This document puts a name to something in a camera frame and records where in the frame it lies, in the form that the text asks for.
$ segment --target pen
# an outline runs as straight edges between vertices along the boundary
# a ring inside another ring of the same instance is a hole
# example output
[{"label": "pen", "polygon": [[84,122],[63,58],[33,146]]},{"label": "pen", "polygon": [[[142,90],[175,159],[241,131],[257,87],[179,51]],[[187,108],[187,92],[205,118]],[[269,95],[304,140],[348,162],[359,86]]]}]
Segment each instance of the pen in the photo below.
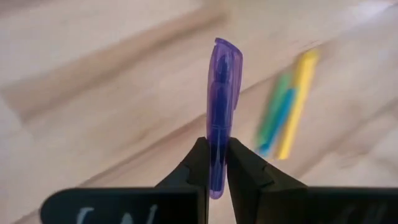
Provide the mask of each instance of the pen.
[{"label": "pen", "polygon": [[257,135],[257,146],[259,146],[259,153],[262,155],[268,153],[268,149],[261,146],[269,142],[271,130],[276,125],[276,117],[278,116],[285,94],[290,87],[291,77],[289,73],[285,73],[279,77],[269,100],[266,115]]},{"label": "pen", "polygon": [[262,155],[264,156],[268,155],[269,150],[272,144],[274,143],[276,136],[278,135],[280,129],[285,124],[286,119],[289,116],[292,104],[294,102],[295,92],[296,90],[294,88],[291,88],[287,90],[287,92],[285,93],[284,98],[282,100],[282,104],[278,110],[277,116],[274,118],[275,123],[272,129],[270,130],[269,137],[267,141],[259,149],[259,152]]},{"label": "pen", "polygon": [[233,111],[239,98],[243,55],[228,41],[217,38],[210,59],[207,94],[207,140],[210,145],[210,197],[224,191],[225,154]]},{"label": "pen", "polygon": [[284,133],[277,152],[278,159],[287,159],[294,140],[301,112],[310,90],[315,65],[318,61],[318,51],[315,49],[305,52],[298,60],[294,88],[296,88],[295,102],[284,128]]}]

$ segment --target purple highlighter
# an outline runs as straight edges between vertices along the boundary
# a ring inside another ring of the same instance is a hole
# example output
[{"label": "purple highlighter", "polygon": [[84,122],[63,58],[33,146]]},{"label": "purple highlighter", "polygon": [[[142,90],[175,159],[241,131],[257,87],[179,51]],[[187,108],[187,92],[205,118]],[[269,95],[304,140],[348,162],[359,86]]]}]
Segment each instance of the purple highlighter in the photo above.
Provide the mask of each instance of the purple highlighter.
[{"label": "purple highlighter", "polygon": [[207,89],[207,140],[210,145],[210,197],[219,199],[224,192],[225,154],[241,88],[243,55],[226,40],[216,38],[215,42]]}]

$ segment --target wooden floor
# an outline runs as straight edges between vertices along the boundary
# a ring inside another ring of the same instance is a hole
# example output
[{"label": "wooden floor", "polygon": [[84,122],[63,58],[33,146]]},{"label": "wooden floor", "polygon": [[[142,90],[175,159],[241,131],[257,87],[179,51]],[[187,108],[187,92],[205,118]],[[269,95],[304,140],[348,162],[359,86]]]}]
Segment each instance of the wooden floor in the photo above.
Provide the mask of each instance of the wooden floor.
[{"label": "wooden floor", "polygon": [[[68,80],[57,69],[37,75],[26,68],[17,80],[1,74],[0,223],[39,223],[43,200],[67,187],[158,183],[205,135],[208,58],[217,36],[244,54],[234,137],[254,146],[275,77],[319,45],[292,155],[268,161],[308,185],[398,187],[394,3],[234,0],[224,19],[101,76]],[[234,223],[228,186],[210,203],[210,223]]]}]

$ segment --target yellow highlighter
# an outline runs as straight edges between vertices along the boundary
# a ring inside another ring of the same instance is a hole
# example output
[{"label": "yellow highlighter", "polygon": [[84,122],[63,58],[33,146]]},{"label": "yellow highlighter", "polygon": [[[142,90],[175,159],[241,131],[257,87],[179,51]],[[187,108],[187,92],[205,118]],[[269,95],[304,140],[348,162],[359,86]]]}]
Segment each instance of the yellow highlighter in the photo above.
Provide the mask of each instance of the yellow highlighter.
[{"label": "yellow highlighter", "polygon": [[301,112],[310,90],[317,62],[318,51],[316,49],[305,52],[297,62],[293,86],[293,88],[296,89],[296,97],[280,139],[281,141],[276,155],[278,159],[287,159],[289,157],[290,148],[292,147],[294,136],[297,132],[297,126],[299,125]]}]

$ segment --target green highlighter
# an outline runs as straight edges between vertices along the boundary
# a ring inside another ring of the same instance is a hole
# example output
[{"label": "green highlighter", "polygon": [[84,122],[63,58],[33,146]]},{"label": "green highlighter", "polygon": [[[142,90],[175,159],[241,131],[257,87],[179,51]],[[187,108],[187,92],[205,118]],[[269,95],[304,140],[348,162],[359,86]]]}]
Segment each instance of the green highlighter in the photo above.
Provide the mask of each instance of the green highlighter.
[{"label": "green highlighter", "polygon": [[283,73],[277,81],[274,92],[271,96],[271,100],[268,103],[266,115],[259,128],[259,132],[257,135],[257,150],[265,142],[268,142],[270,138],[272,127],[276,125],[279,108],[282,105],[287,90],[290,88],[291,80],[292,76],[289,72]]}]

